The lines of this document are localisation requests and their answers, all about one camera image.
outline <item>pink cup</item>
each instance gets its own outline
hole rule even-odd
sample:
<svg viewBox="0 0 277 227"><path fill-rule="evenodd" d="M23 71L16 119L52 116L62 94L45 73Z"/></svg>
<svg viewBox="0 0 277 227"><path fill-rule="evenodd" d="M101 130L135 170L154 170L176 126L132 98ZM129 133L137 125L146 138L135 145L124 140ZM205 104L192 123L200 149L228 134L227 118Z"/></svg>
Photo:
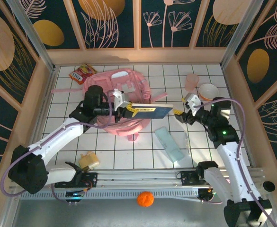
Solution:
<svg viewBox="0 0 277 227"><path fill-rule="evenodd" d="M185 84L185 90L186 91L193 91L194 88L196 88L197 84L199 82L198 75L194 73L190 73L186 77L186 84Z"/></svg>

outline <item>red snack package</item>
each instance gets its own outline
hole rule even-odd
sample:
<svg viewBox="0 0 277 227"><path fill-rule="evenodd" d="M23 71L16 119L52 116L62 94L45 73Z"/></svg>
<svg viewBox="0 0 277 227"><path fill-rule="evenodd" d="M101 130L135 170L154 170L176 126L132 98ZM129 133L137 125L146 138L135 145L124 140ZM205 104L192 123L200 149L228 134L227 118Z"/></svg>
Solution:
<svg viewBox="0 0 277 227"><path fill-rule="evenodd" d="M88 64L83 64L78 67L75 71L69 74L71 79L75 80L78 84L83 84L85 80L92 76L93 74L97 73L92 66Z"/></svg>

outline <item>orange ball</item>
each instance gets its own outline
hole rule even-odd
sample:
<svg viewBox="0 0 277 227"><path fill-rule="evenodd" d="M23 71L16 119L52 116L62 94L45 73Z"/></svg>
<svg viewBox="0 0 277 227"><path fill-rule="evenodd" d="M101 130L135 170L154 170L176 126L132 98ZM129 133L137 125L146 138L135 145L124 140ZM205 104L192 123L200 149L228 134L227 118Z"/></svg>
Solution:
<svg viewBox="0 0 277 227"><path fill-rule="evenodd" d="M154 196L151 192L142 192L137 197L137 203L142 207L149 207L154 203Z"/></svg>

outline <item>pink backpack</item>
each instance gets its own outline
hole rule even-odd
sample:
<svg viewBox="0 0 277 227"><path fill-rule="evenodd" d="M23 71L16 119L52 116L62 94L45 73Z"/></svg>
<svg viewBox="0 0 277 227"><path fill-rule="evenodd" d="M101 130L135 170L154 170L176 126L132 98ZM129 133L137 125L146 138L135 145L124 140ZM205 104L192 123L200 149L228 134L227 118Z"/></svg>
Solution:
<svg viewBox="0 0 277 227"><path fill-rule="evenodd" d="M84 82L83 93L92 85L101 86L105 94L117 88L123 91L129 97L129 101L133 103L148 104L167 95L163 93L156 97L156 99L151 100L151 89L148 81L144 78L143 74L130 69L118 69L92 75ZM113 95L108 97L108 99L113 101ZM100 126L105 125L107 121L108 117L97 117L97 123ZM118 123L115 123L114 118L112 118L111 124L104 128L104 130L113 135L127 136L129 141L135 141L138 137L138 132L149 123L150 119L131 120L126 118L122 118Z"/></svg>

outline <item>white bowl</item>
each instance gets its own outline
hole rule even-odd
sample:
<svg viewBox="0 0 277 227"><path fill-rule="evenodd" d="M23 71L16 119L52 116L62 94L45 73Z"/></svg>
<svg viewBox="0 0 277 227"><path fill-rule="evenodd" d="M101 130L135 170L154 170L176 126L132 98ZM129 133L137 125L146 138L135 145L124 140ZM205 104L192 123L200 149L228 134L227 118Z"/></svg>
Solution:
<svg viewBox="0 0 277 227"><path fill-rule="evenodd" d="M219 90L213 84L203 84L199 88L200 96L206 101L212 101L215 97L218 97Z"/></svg>

